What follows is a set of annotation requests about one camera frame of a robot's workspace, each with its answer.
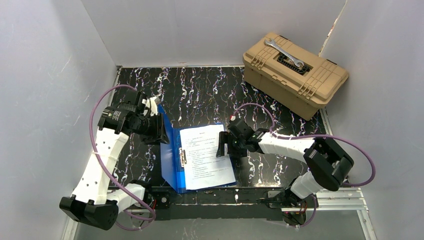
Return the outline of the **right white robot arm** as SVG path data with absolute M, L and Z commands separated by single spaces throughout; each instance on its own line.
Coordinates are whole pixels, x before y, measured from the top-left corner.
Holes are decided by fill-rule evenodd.
M 309 171 L 296 177 L 286 189 L 275 196 L 257 200 L 269 208 L 301 205 L 310 195 L 323 189 L 336 192 L 354 166 L 349 154 L 328 136 L 303 136 L 301 139 L 274 136 L 269 129 L 254 130 L 237 117 L 230 120 L 227 128 L 227 131 L 219 132 L 216 157 L 243 158 L 248 152 L 274 154 L 308 166 Z

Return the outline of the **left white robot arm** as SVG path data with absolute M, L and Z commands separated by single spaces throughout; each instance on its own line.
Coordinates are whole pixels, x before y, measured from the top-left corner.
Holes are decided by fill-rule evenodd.
M 120 103 L 104 108 L 96 135 L 90 137 L 93 150 L 84 173 L 71 195 L 59 202 L 72 220 L 109 230 L 118 215 L 134 204 L 144 201 L 142 206 L 148 207 L 147 182 L 132 180 L 122 185 L 112 173 L 130 136 L 139 136 L 146 145 L 169 143 L 160 102 L 158 96 L 131 89 Z

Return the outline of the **blue plastic folder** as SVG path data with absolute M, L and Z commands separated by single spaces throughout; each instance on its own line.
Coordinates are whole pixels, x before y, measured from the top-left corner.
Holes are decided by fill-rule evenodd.
M 203 125 L 190 126 L 190 127 L 184 127 L 184 128 L 174 128 L 168 116 L 164 115 L 163 117 L 164 117 L 165 129 L 169 137 L 169 144 L 162 143 L 160 145 L 161 176 L 179 194 L 185 194 L 187 192 L 198 191 L 198 190 L 186 190 L 184 166 L 187 161 L 185 158 L 185 153 L 183 152 L 182 146 L 181 146 L 180 130 L 186 129 L 186 128 L 202 127 L 207 125 L 203 124 Z M 234 185 L 217 186 L 217 187 L 229 187 Z

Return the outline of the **white printed paper files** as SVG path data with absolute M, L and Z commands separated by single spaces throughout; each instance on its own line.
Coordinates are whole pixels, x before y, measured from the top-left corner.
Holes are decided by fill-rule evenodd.
M 217 157 L 219 133 L 223 124 L 210 124 L 180 130 L 181 148 L 185 153 L 185 188 L 202 190 L 236 184 L 234 169 L 228 155 Z

